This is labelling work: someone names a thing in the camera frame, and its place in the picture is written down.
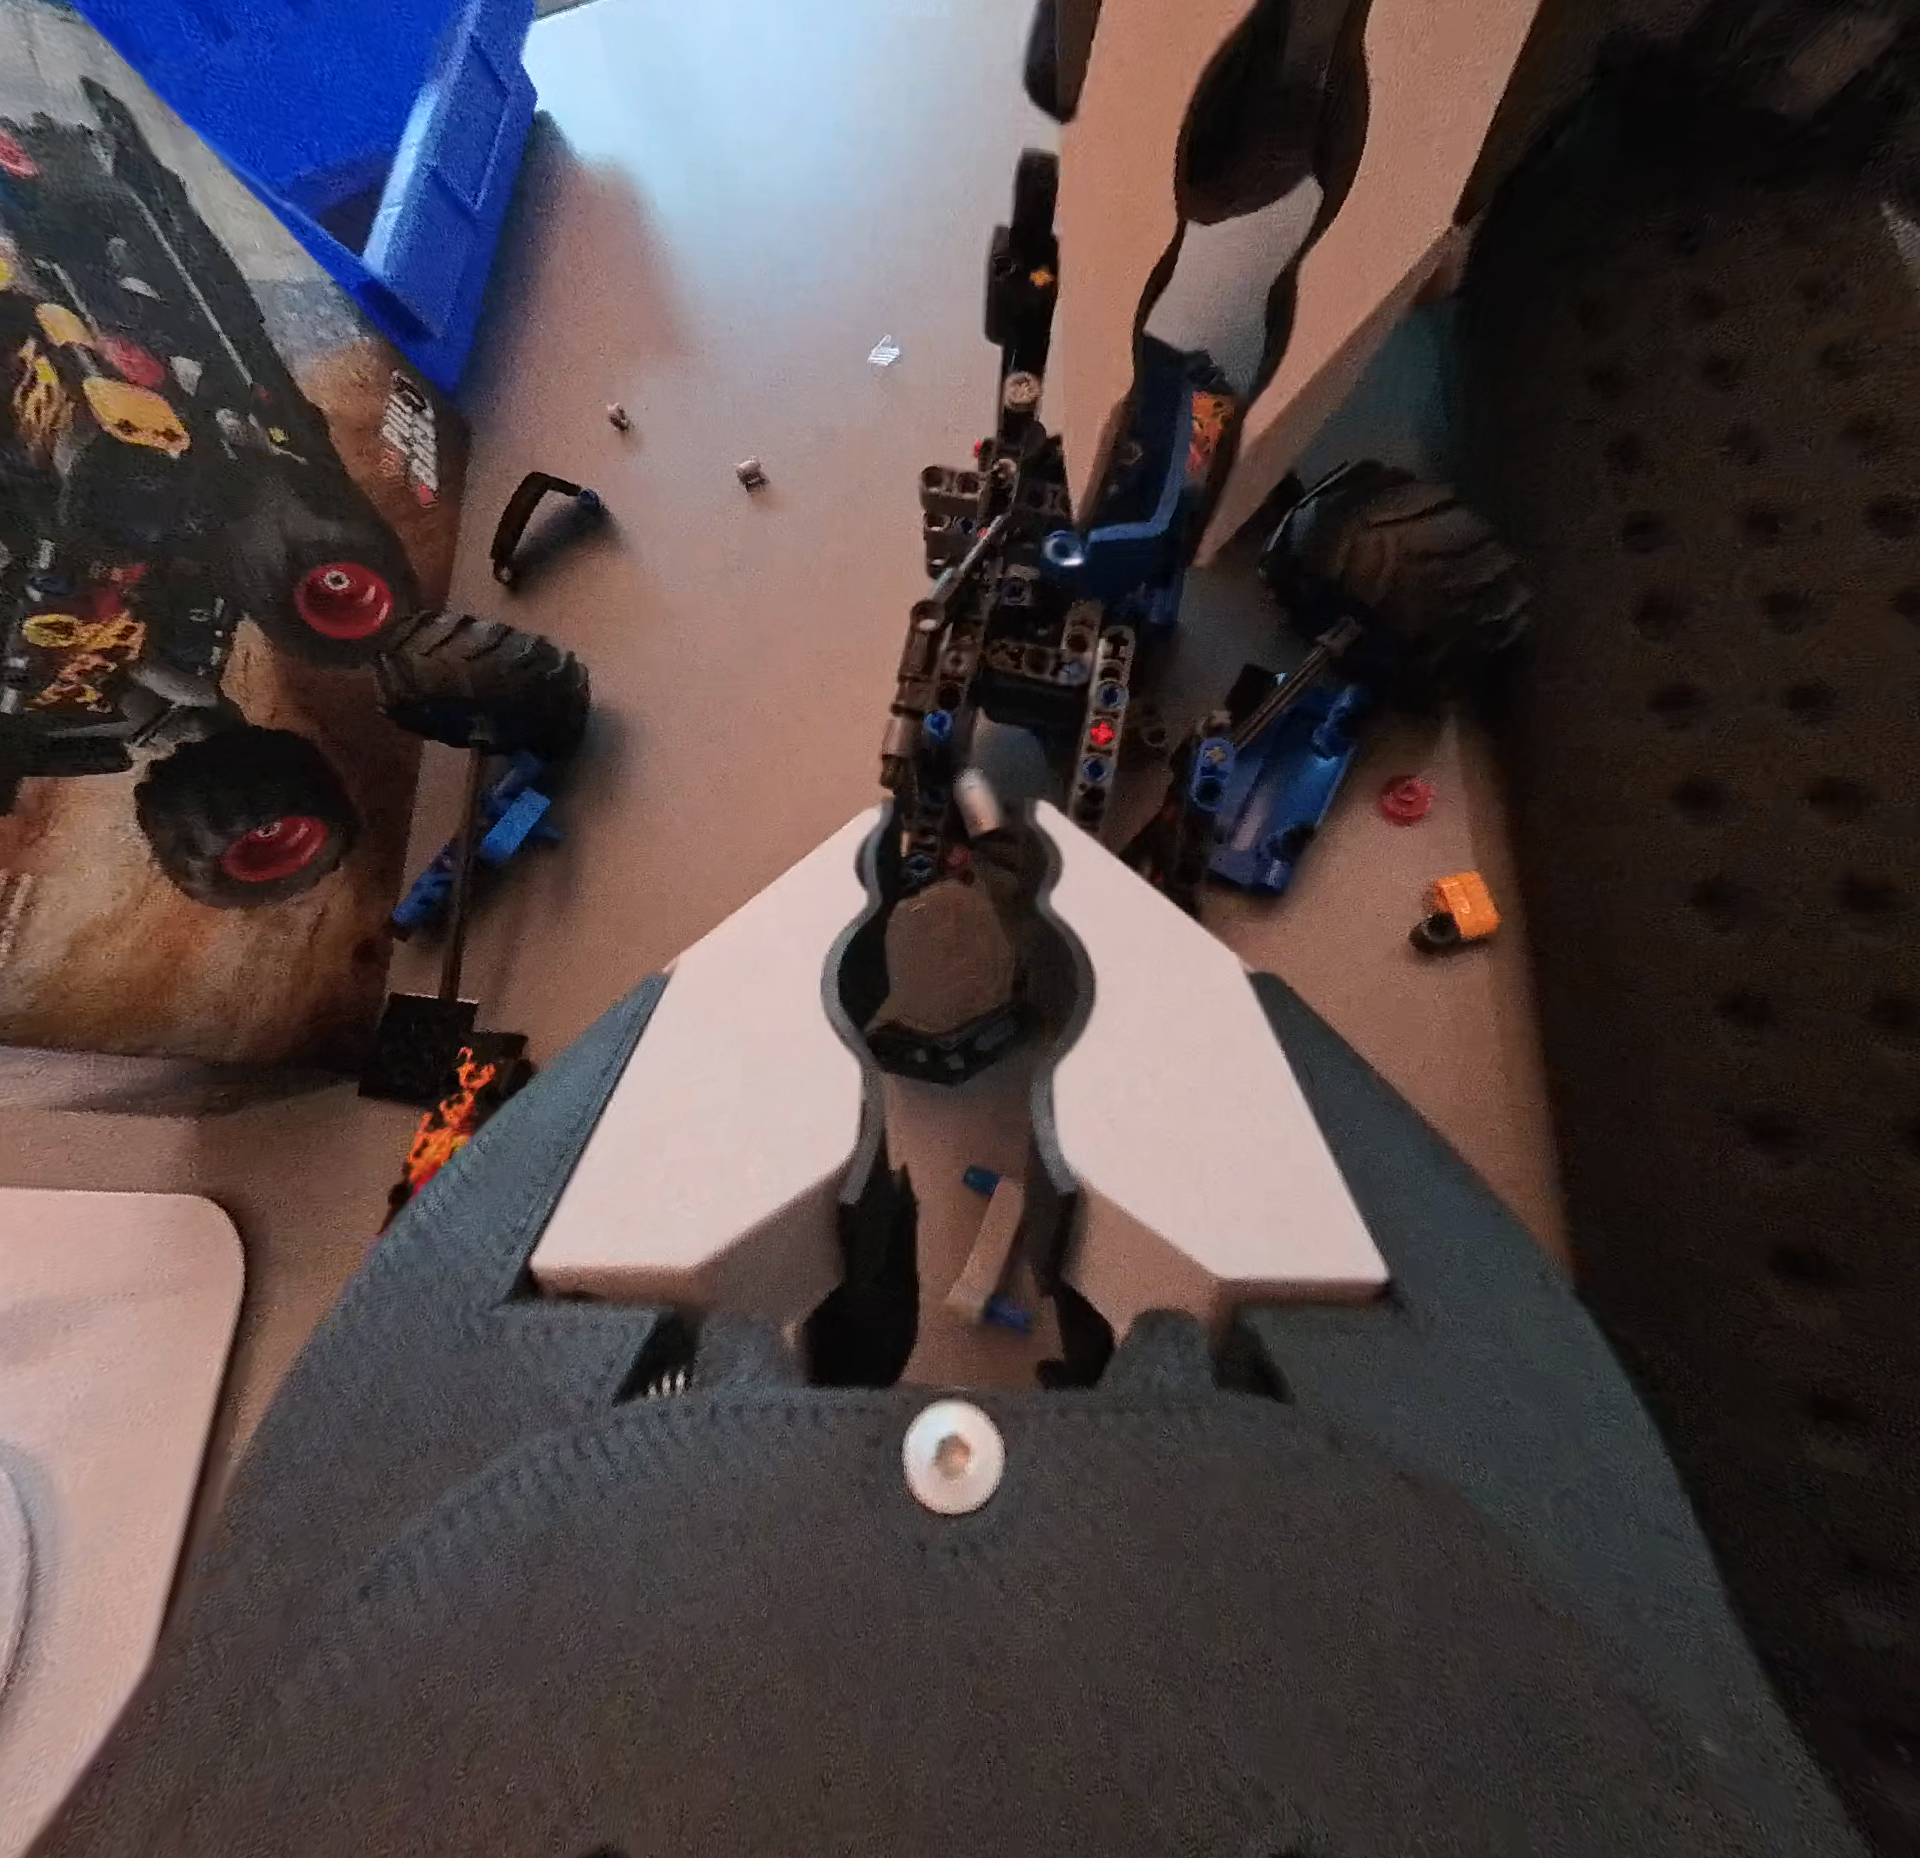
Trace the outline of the blue storage bin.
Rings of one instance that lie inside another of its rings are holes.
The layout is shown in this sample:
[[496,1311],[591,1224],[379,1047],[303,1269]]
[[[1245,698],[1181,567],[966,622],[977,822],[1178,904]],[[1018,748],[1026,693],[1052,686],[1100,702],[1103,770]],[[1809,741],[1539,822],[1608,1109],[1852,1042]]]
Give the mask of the blue storage bin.
[[537,0],[69,0],[439,392],[537,108]]

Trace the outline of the toy truck chassis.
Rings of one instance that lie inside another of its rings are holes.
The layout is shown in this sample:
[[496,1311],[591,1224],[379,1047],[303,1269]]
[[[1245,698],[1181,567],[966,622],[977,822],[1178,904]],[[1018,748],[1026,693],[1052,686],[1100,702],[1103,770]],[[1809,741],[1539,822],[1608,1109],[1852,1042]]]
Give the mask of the toy truck chassis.
[[1145,337],[1103,491],[1074,512],[1063,439],[1043,419],[1059,180],[1059,155],[1026,147],[993,233],[997,407],[966,464],[923,471],[929,594],[907,616],[880,744],[886,993],[862,1034],[886,1074],[925,1083],[969,1081],[1043,1015],[1014,919],[1021,822],[973,762],[977,726],[1035,737],[1072,825],[1103,829],[1133,696],[1181,622],[1239,417],[1207,351]]

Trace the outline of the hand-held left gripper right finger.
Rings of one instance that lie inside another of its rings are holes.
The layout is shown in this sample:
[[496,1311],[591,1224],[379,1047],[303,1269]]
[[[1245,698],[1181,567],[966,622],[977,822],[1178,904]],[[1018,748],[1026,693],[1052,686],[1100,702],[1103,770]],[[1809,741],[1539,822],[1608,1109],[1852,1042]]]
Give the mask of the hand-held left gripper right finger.
[[1255,972],[1036,804],[1043,915],[1085,964],[1036,1120],[1074,1190],[1066,1282],[1096,1311],[1366,1302],[1390,1266]]

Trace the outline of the black square plate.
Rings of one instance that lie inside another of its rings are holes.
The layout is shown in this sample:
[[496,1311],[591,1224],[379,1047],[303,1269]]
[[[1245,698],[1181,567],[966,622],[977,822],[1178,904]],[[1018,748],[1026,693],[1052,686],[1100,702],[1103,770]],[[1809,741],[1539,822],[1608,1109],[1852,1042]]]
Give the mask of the black square plate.
[[477,998],[391,990],[374,1027],[358,1095],[432,1109],[455,1088],[459,1056],[477,1027]]

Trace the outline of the toy truck set box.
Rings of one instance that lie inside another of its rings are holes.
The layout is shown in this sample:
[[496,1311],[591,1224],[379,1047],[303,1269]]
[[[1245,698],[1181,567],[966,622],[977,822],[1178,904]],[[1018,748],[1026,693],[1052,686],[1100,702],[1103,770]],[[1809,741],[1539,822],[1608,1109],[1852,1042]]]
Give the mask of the toy truck set box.
[[463,419],[69,0],[6,0],[6,1047],[353,1068]]

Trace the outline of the black arch piece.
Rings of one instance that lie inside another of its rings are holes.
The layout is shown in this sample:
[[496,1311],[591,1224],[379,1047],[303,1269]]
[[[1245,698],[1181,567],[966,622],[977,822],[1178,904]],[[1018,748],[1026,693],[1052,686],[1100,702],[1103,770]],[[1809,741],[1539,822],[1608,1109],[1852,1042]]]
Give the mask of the black arch piece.
[[597,491],[556,472],[526,472],[493,528],[493,578],[517,591],[609,533],[612,512]]

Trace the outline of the black tyre on axle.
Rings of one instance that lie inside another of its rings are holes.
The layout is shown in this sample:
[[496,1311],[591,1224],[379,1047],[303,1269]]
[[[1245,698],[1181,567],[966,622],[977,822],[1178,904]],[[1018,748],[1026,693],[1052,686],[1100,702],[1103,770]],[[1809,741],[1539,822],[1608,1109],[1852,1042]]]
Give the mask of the black tyre on axle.
[[1438,721],[1514,669],[1530,631],[1522,561],[1441,480],[1379,459],[1285,476],[1228,567],[1255,582],[1290,667],[1235,685],[1183,743],[1267,735],[1310,689],[1354,686],[1396,719]]
[[490,791],[519,759],[537,766],[578,759],[591,723],[591,674],[575,653],[512,623],[420,614],[379,657],[374,685],[400,729],[469,759],[436,990],[441,1006],[459,1006]]

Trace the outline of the blue body panel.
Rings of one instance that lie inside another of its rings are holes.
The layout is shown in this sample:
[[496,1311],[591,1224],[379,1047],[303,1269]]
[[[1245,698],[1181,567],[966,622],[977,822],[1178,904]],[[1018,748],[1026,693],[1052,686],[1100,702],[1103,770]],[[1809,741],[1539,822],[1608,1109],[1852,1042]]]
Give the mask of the blue body panel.
[[1208,877],[1255,896],[1282,896],[1349,780],[1372,693],[1338,674],[1310,678],[1245,743],[1214,813]]

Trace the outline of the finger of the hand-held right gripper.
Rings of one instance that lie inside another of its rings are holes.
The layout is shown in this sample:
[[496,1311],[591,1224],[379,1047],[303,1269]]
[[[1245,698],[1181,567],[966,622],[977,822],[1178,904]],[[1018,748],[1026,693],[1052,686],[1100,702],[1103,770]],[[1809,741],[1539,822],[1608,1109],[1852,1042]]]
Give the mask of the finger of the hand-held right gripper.
[[1183,249],[1183,152],[1214,61],[1259,0],[1103,0],[1062,122],[1056,429],[1088,526],[1130,419],[1145,320]]
[[1278,370],[1244,415],[1198,562],[1256,515],[1405,310],[1458,256],[1458,209],[1543,0],[1372,0],[1356,175],[1296,271]]

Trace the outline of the pale beam with blue pins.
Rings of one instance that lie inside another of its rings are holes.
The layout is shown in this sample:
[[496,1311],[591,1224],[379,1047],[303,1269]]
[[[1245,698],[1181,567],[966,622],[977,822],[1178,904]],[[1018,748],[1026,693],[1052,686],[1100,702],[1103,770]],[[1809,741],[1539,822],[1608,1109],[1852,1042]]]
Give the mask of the pale beam with blue pins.
[[1030,1334],[1036,1318],[1031,1277],[1021,1269],[1026,1186],[986,1165],[962,1170],[966,1190],[981,1199],[978,1227],[962,1269],[945,1296],[945,1311],[972,1326]]

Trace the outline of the orange block with black pin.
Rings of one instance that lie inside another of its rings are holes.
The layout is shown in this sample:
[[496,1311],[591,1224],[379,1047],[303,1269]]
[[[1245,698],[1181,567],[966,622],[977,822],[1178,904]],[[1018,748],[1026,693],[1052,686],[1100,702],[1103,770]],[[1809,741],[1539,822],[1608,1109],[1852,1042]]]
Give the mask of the orange block with black pin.
[[1502,912],[1489,882],[1478,871],[1453,871],[1429,882],[1408,937],[1424,957],[1453,957],[1495,940],[1501,929]]

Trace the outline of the blue beam piece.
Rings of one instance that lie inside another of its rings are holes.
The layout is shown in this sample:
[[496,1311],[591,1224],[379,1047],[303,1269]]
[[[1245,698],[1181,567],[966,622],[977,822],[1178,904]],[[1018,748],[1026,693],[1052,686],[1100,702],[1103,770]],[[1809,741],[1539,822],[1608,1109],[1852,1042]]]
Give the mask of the blue beam piece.
[[[529,845],[559,845],[559,826],[551,791],[553,764],[531,750],[517,750],[490,780],[478,797],[478,867],[496,871],[519,858]],[[461,834],[449,837],[390,912],[390,936],[410,940],[434,927],[453,906],[459,882]]]

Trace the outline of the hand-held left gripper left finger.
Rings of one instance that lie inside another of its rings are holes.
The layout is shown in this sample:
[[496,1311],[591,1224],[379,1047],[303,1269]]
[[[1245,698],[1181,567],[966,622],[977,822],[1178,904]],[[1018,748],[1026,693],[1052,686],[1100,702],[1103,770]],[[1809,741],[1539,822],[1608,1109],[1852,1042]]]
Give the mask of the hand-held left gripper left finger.
[[845,1277],[837,1204],[866,1074],[826,1002],[866,910],[862,809],[672,964],[529,1272],[545,1296],[816,1307]]

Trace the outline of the black curved flame panel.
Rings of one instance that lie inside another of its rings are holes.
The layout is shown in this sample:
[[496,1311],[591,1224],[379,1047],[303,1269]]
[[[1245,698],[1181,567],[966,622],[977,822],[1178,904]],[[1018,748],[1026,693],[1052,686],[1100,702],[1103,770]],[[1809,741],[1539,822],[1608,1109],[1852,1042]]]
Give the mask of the black curved flame panel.
[[477,1030],[461,1042],[453,1070],[420,1114],[390,1192],[390,1220],[469,1146],[531,1077],[529,1042],[513,1030]]

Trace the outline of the white document stand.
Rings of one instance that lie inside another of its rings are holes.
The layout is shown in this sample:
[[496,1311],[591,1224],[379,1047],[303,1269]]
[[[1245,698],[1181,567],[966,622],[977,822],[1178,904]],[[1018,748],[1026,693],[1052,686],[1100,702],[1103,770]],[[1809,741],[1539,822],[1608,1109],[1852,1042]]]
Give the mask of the white document stand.
[[181,1573],[244,1245],[205,1198],[4,1192],[4,1853],[140,1685]]

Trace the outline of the grey desk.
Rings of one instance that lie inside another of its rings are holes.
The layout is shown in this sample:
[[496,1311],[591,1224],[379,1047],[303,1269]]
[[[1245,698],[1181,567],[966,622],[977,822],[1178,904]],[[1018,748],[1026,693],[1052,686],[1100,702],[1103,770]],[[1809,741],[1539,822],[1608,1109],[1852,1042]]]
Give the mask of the grey desk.
[[[596,0],[542,19],[545,115],[469,381],[453,594],[591,669],[564,845],[490,902],[485,1026],[545,1064],[638,980],[878,797],[878,733],[923,589],[915,485],[993,413],[985,249],[1043,142],[1031,0]],[[880,335],[899,364],[875,373]],[[632,431],[605,419],[621,401]],[[767,488],[732,468],[760,458]],[[493,521],[526,471],[597,485],[612,541],[496,602]],[[1419,771],[1425,822],[1370,787]],[[1489,948],[1405,940],[1429,881],[1497,885]],[[1523,912],[1485,733],[1380,729],[1302,882],[1208,922],[1282,976],[1561,1260]],[[332,1087],[231,1114],[9,1108],[6,1185],[201,1195],[247,1248],[214,1445],[252,1437],[362,1260],[410,1120]]]

